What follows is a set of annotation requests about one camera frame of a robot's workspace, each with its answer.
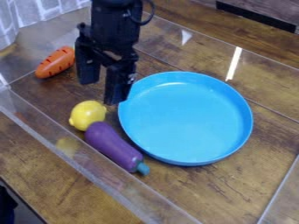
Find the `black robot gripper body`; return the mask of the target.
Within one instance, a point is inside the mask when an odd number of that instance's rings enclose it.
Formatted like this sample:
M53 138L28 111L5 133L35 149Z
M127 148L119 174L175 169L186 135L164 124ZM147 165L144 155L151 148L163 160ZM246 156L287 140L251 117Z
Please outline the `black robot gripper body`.
M91 24L80 23L75 44L76 61L90 63L106 52L123 61L138 62L134 44L139 40L142 26L142 0L91 0Z

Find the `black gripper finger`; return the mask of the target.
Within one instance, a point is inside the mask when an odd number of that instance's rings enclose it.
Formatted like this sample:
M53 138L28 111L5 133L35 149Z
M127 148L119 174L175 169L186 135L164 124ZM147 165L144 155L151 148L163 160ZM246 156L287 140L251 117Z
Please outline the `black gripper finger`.
M99 81L100 65L96 61L96 54L88 46L79 41L75 43L75 60L79 83L88 85Z
M136 80L136 63L119 61L107 68L104 103L116 105L127 99Z

